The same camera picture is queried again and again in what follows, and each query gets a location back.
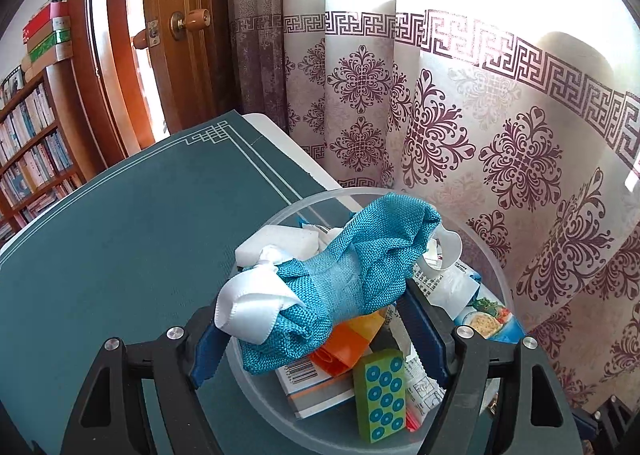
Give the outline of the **clear plastic bowl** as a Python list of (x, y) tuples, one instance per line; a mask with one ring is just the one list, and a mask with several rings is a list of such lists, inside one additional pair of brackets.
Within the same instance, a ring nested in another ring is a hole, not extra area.
[[(506, 279), (498, 259), (469, 224), (439, 207), (442, 226), (461, 239), (461, 255), (434, 279), (423, 272), (414, 275), (425, 295), (441, 293), (458, 285), (460, 293), (473, 287), (469, 302), (454, 295), (448, 303), (457, 311), (454, 323), (470, 325), (489, 339), (517, 342), (524, 336), (520, 322), (508, 307)], [(424, 440), (436, 415), (444, 391), (427, 376), (411, 345), (411, 336), (399, 311), (388, 307), (374, 319), (355, 326), (370, 343), (366, 353), (397, 348), (408, 363), (406, 398), (410, 428), (387, 440), (370, 444), (356, 430), (356, 404), (352, 372), (331, 376), (324, 368), (326, 357), (303, 357), (266, 375), (244, 371), (239, 342), (228, 345), (226, 356), (231, 373), (258, 414), (281, 435), (316, 454), (413, 454)]]

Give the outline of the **stacked boxes on shelf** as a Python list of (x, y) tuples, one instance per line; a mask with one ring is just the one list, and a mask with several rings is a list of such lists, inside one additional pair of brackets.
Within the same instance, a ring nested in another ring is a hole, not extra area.
[(48, 66), (73, 56), (70, 16), (65, 1), (51, 0), (23, 27), (26, 56), (22, 70), (26, 82)]

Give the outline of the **white sponge block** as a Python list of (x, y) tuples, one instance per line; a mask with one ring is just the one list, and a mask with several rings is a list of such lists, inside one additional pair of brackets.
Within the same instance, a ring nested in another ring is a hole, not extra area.
[(238, 267), (253, 267), (262, 259), (280, 263), (291, 259), (307, 260), (319, 251), (319, 233), (312, 229), (265, 226), (235, 249)]

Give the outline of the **green dotted block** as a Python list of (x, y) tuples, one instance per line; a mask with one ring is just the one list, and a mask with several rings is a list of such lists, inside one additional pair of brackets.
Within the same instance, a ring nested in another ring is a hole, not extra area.
[(406, 427), (405, 358), (397, 349), (362, 357), (352, 369), (358, 432), (370, 444)]

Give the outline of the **green table mat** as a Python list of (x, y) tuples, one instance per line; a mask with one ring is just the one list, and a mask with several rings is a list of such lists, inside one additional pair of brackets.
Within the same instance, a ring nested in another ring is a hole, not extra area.
[(1, 253), (1, 401), (49, 454), (102, 343), (150, 340), (213, 300), (236, 246), (337, 187), (268, 117), (230, 112), (106, 169)]

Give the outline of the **wooden bookshelf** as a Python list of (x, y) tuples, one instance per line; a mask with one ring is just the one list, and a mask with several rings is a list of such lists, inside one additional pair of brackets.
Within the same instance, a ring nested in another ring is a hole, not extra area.
[(69, 60), (35, 74), (1, 99), (1, 241), (105, 169)]

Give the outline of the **orange toy brick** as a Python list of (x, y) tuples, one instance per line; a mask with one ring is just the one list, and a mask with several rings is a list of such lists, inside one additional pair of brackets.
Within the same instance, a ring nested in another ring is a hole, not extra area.
[(384, 323), (380, 311), (360, 315), (333, 327), (326, 342), (310, 355), (310, 360), (332, 377), (350, 371), (366, 354)]

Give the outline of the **white medicine box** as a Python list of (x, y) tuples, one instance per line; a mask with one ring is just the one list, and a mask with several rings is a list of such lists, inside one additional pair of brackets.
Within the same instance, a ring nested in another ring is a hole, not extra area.
[(306, 419), (355, 397), (352, 372), (331, 376), (302, 357), (277, 369), (276, 375), (297, 419)]

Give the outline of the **white printed plastic bag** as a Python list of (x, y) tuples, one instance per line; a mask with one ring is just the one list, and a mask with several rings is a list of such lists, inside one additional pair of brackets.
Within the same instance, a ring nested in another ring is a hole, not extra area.
[(436, 227), (426, 252), (416, 260), (414, 280), (427, 301), (457, 319), (480, 289), (480, 273), (461, 260), (462, 239), (457, 232)]

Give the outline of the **blue cracker packet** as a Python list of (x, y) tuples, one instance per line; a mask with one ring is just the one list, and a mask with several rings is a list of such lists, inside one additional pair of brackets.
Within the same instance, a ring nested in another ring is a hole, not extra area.
[(514, 314), (491, 293), (481, 291), (454, 319), (457, 326), (469, 326), (484, 339), (513, 343), (525, 337)]

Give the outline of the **patterned curtain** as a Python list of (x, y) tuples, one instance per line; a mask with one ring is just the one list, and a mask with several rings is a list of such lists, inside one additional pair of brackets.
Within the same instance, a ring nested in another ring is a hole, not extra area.
[(639, 30), (622, 0), (229, 0), (241, 106), (499, 261), (571, 405), (639, 403)]

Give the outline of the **red white snack packet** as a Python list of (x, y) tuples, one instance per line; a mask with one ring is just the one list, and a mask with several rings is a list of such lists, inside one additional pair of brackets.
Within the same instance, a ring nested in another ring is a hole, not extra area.
[(411, 432), (421, 428), (429, 412), (442, 402), (445, 391), (426, 371), (418, 357), (407, 357), (406, 377), (406, 423)]

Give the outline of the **wooden door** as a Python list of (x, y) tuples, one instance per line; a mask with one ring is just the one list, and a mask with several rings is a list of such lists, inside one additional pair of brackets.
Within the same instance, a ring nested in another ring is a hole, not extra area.
[(76, 85), (107, 168), (153, 141), (149, 117), (131, 100), (138, 90), (122, 51), (148, 52), (169, 132), (234, 110), (228, 0), (142, 0), (141, 30), (128, 30), (126, 0), (67, 0)]

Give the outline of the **blue cloth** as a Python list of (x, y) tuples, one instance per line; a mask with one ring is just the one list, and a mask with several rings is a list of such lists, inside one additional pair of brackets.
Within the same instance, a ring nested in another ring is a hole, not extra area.
[(307, 357), (334, 326), (397, 300), (442, 218), (427, 202), (387, 193), (334, 231), (307, 260), (262, 259), (222, 286), (215, 326), (239, 340), (260, 375)]

